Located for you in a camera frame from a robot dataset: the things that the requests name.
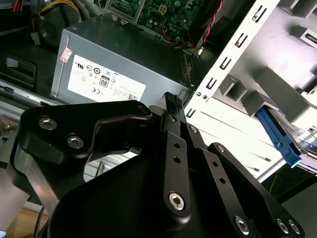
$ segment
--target red wire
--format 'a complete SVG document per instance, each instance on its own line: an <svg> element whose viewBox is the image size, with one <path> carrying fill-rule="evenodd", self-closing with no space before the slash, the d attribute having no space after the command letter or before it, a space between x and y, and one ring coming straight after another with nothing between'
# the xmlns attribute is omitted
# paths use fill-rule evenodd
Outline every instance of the red wire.
<svg viewBox="0 0 317 238"><path fill-rule="evenodd" d="M219 4L219 7L218 7L217 11L214 13L214 15L213 15L213 17L212 17L212 19L211 19L211 22L210 22L210 24L209 24L209 27L208 27L207 33L206 33L206 35L204 36L204 44L205 44L205 43L206 43L206 41L207 41L207 37L210 35L211 28L212 28L212 26L213 26L214 22L216 21L216 17L217 17L218 12L219 12L219 11L221 10L221 8L222 8L222 4L223 4L223 2L224 2L224 0L221 0L221 2L220 2L220 4Z"/></svg>

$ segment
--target black metal bracket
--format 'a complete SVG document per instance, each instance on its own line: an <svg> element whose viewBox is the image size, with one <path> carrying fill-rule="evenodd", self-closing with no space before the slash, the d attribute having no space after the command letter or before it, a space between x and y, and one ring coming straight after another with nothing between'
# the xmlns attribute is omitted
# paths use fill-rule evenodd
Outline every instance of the black metal bracket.
<svg viewBox="0 0 317 238"><path fill-rule="evenodd" d="M49 237L305 237L223 145L204 144L175 95L164 105L161 115L136 101L22 115L11 162L51 214ZM83 182L88 161L132 147L141 154Z"/></svg>

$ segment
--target motherboard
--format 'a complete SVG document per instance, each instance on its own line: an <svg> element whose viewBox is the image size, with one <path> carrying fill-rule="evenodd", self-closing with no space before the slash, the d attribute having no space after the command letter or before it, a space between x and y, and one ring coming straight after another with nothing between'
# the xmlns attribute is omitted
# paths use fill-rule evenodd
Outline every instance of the motherboard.
<svg viewBox="0 0 317 238"><path fill-rule="evenodd" d="M189 31L205 0L145 0L138 25L178 41ZM141 0L113 0L111 8L135 17Z"/></svg>

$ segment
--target black cable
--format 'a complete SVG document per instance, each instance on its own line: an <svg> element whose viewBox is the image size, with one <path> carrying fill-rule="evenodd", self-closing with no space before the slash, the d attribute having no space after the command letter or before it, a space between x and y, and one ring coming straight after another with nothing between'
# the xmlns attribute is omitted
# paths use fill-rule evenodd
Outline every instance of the black cable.
<svg viewBox="0 0 317 238"><path fill-rule="evenodd" d="M59 9L60 9L61 15L63 16L64 23L65 23L65 27L70 26L70 24L69 24L69 19L68 19L68 17L67 17L67 14L66 14L64 5L61 5L61 6L59 7Z"/></svg>
<svg viewBox="0 0 317 238"><path fill-rule="evenodd" d="M41 223L41 220L42 220L42 216L43 216L44 211L45 211L45 207L42 207L42 209L40 210L38 219L37 219L37 221L36 221L36 224L35 224L34 236L33 236L34 238L38 238L38 237L39 237L40 223Z"/></svg>

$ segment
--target white label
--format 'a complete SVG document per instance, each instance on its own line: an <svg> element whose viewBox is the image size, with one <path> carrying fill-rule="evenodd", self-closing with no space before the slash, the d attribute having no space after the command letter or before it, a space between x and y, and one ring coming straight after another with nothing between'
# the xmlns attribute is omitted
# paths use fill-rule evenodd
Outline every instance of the white label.
<svg viewBox="0 0 317 238"><path fill-rule="evenodd" d="M137 100L146 85L78 55L74 56L67 89L96 102Z"/></svg>

